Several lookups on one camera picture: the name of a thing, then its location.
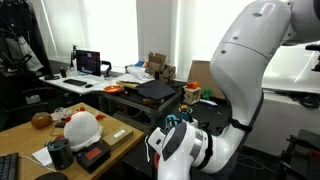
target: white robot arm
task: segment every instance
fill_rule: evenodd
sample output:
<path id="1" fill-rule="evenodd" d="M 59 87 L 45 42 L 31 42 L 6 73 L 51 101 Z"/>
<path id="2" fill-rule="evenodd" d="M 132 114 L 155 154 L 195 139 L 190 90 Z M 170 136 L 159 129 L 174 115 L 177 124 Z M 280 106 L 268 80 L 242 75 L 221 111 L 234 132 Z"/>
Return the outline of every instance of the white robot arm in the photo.
<path id="1" fill-rule="evenodd" d="M 160 155 L 158 179 L 189 179 L 191 167 L 208 174 L 231 170 L 258 115 L 264 71 L 281 45 L 320 40 L 320 0 L 258 0 L 233 22 L 217 47 L 210 72 L 231 103 L 231 122 L 220 136 L 187 123 L 148 143 Z"/>

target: keyboard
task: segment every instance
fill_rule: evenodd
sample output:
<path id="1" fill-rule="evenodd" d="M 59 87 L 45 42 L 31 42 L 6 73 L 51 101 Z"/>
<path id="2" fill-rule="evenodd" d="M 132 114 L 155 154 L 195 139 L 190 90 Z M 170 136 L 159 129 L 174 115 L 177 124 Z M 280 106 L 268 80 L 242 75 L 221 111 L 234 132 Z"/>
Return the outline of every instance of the keyboard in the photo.
<path id="1" fill-rule="evenodd" d="M 87 82 L 85 81 L 79 81 L 79 80 L 75 80 L 75 79 L 67 79 L 63 81 L 64 83 L 68 83 L 68 84 L 72 84 L 75 86 L 83 86 L 85 84 L 87 84 Z"/>
<path id="2" fill-rule="evenodd" d="M 0 156 L 0 179 L 16 180 L 18 172 L 18 153 Z"/>

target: monitor screen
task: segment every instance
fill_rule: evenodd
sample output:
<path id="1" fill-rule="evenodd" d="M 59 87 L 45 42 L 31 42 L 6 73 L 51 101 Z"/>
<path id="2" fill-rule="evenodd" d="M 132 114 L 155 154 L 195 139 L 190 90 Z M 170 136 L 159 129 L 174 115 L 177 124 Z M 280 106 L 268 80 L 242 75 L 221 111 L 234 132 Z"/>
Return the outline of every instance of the monitor screen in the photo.
<path id="1" fill-rule="evenodd" d="M 95 76 L 101 76 L 100 53 L 94 51 L 76 50 L 77 70 Z"/>

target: white curtain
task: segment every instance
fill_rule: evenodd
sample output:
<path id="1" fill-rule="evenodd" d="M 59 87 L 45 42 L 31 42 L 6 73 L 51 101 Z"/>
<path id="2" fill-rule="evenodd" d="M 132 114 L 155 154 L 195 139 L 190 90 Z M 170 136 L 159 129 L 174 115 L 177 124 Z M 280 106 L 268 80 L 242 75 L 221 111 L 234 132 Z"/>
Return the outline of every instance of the white curtain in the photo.
<path id="1" fill-rule="evenodd" d="M 72 45 L 123 68 L 138 61 L 136 0 L 41 0 L 49 59 L 70 60 Z"/>
<path id="2" fill-rule="evenodd" d="M 188 78 L 193 60 L 211 60 L 229 26 L 253 1 L 174 1 L 170 57 L 177 67 L 177 78 Z M 311 71 L 319 54 L 306 51 L 306 45 L 280 47 L 266 69 L 263 86 L 276 89 L 291 86 L 294 90 L 304 85 L 320 87 L 320 73 Z"/>

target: chair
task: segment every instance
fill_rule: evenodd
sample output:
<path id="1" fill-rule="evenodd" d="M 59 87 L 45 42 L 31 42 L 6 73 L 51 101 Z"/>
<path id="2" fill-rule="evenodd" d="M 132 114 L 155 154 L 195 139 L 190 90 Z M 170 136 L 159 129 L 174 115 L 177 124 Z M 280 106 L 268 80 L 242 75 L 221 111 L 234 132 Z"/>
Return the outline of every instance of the chair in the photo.
<path id="1" fill-rule="evenodd" d="M 40 95 L 41 100 L 53 90 L 39 87 L 19 92 L 15 84 L 0 73 L 0 131 L 28 122 L 37 112 L 49 112 L 48 102 L 27 104 L 25 97 Z"/>

